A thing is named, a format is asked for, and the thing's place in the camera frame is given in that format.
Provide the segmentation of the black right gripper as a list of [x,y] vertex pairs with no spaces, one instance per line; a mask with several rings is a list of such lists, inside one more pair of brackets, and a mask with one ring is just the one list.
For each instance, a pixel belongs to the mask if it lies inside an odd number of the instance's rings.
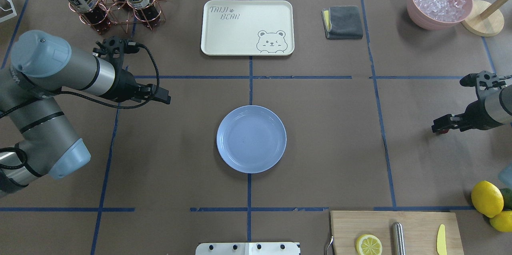
[[452,117],[452,114],[446,114],[434,120],[431,126],[432,133],[443,129],[467,131],[469,129],[489,130],[496,127],[496,121],[490,117],[482,101],[469,104],[464,113],[454,116],[458,120],[453,122]]

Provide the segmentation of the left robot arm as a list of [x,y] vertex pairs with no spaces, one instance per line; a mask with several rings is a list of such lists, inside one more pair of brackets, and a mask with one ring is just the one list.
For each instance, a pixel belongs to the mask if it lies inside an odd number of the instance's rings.
[[112,36],[92,52],[73,47],[41,30],[27,31],[13,44],[11,63],[1,70],[1,117],[9,117],[23,140],[1,149],[1,197],[28,187],[44,175],[62,179],[82,168],[91,154],[58,105],[58,95],[73,95],[121,109],[136,102],[170,104],[168,90],[140,84],[123,69],[123,57],[144,44]]

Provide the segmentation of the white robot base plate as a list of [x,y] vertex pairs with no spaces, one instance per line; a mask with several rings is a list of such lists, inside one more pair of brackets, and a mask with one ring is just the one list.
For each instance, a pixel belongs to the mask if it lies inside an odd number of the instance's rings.
[[296,242],[231,242],[201,243],[196,255],[300,255]]

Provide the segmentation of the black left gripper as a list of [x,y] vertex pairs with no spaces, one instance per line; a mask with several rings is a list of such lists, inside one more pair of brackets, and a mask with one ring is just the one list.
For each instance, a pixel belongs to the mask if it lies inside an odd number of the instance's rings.
[[139,84],[132,73],[121,69],[118,81],[114,85],[113,101],[121,103],[130,100],[141,103],[144,100],[150,100],[150,97],[152,97],[152,101],[170,105],[171,97],[168,92],[158,92],[156,94],[155,92],[155,84]]

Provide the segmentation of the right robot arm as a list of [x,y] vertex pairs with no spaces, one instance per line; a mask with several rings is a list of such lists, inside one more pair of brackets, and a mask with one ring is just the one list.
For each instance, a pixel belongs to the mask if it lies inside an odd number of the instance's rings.
[[477,100],[462,114],[446,114],[433,121],[433,133],[447,133],[450,129],[489,130],[510,124],[512,120],[511,87],[500,90],[479,90]]

